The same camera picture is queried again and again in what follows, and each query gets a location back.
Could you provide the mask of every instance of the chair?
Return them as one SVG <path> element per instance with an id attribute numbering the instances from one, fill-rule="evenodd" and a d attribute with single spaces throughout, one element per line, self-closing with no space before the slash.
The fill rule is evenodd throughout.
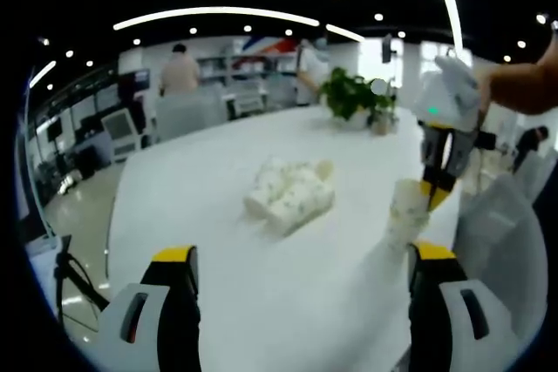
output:
<path id="1" fill-rule="evenodd" d="M 176 139 L 227 122 L 227 108 L 216 86 L 159 98 L 156 104 L 159 141 Z"/>
<path id="2" fill-rule="evenodd" d="M 262 94 L 258 80 L 234 81 L 228 91 L 235 95 L 236 116 L 254 112 L 264 112 Z"/>
<path id="3" fill-rule="evenodd" d="M 292 78 L 270 77 L 265 82 L 268 92 L 267 107 L 271 111 L 296 106 L 296 92 Z"/>
<path id="4" fill-rule="evenodd" d="M 112 141 L 111 161 L 120 162 L 141 150 L 141 136 L 136 131 L 130 112 L 120 109 L 101 119 Z"/>
<path id="5" fill-rule="evenodd" d="M 540 186 L 539 177 L 542 166 L 542 157 L 531 150 L 515 172 L 515 182 L 529 202 L 534 202 L 541 192 L 542 186 Z"/>
<path id="6" fill-rule="evenodd" d="M 459 217 L 453 251 L 467 277 L 506 305 L 520 343 L 529 344 L 546 312 L 547 252 L 531 203 L 509 173 Z"/>

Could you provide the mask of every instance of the white table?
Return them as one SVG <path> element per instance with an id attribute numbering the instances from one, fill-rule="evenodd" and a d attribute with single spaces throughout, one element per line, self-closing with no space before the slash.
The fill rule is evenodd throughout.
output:
<path id="1" fill-rule="evenodd" d="M 112 215 L 112 291 L 139 281 L 162 248 L 195 244 L 201 365 L 204 372 L 239 370 L 234 365 L 242 358 L 262 351 L 261 339 L 249 331 L 257 324 L 243 327 L 238 319 L 250 317 L 253 308 L 265 311 L 278 295 L 291 301 L 311 298 L 320 278 L 350 272 L 383 234 L 394 182 L 421 176 L 422 131 L 409 112 L 398 114 L 398 133 L 377 137 L 368 130 L 339 129 L 324 108 L 294 109 L 190 134 L 133 155 Z M 251 221 L 242 205 L 256 171 L 271 155 L 331 159 L 335 165 L 333 208 L 285 239 Z M 422 239 L 452 247 L 459 194 L 458 183 L 432 215 Z M 364 370 L 387 372 L 408 349 L 405 304 L 397 308 Z M 292 326 L 288 316 L 275 320 L 274 327 Z"/>

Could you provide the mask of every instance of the ceiling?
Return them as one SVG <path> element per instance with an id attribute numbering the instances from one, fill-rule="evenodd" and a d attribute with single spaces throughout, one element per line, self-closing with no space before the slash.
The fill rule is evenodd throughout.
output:
<path id="1" fill-rule="evenodd" d="M 538 24 L 535 16 L 550 12 L 558 16 L 554 0 L 456 0 L 464 35 L 465 47 L 473 53 L 501 61 L 510 55 L 514 62 L 535 61 L 550 38 L 547 26 Z M 279 10 L 312 17 L 322 24 L 334 24 L 363 36 L 382 36 L 404 30 L 406 41 L 423 39 L 452 42 L 444 0 L 35 0 L 32 34 L 48 37 L 49 46 L 35 43 L 35 64 L 41 68 L 52 59 L 57 67 L 34 88 L 34 94 L 47 98 L 48 83 L 62 87 L 90 70 L 85 61 L 95 66 L 106 64 L 119 52 L 131 48 L 132 40 L 141 38 L 143 45 L 158 44 L 191 37 L 187 29 L 195 26 L 196 37 L 242 34 L 250 24 L 253 34 L 281 36 L 286 28 L 303 36 L 311 29 L 276 19 L 246 16 L 174 17 L 114 31 L 117 22 L 162 10 L 196 6 L 243 6 Z M 384 20 L 376 22 L 374 14 Z M 527 48 L 521 50 L 517 41 L 523 39 Z M 330 37 L 331 42 L 346 38 Z M 73 58 L 65 58 L 74 50 Z"/>

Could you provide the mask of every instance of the green plant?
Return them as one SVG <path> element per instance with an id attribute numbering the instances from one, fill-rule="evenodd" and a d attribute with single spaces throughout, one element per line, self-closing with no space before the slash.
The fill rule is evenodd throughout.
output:
<path id="1" fill-rule="evenodd" d="M 362 76 L 350 77 L 345 69 L 336 67 L 320 87 L 320 94 L 325 95 L 334 116 L 349 120 L 355 112 L 369 110 L 371 123 L 377 112 L 389 111 L 395 105 L 390 97 L 374 94 L 371 83 Z"/>

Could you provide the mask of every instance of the person in white shirt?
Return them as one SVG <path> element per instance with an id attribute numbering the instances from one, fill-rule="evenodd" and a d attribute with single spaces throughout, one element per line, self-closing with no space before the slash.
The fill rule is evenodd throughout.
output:
<path id="1" fill-rule="evenodd" d="M 163 68 L 160 77 L 160 95 L 194 91 L 200 84 L 200 66 L 187 53 L 184 44 L 173 47 L 173 56 Z"/>
<path id="2" fill-rule="evenodd" d="M 323 37 L 314 45 L 304 39 L 299 46 L 296 58 L 296 104 L 299 106 L 317 103 L 318 90 L 329 72 L 329 65 L 322 57 L 326 47 Z"/>

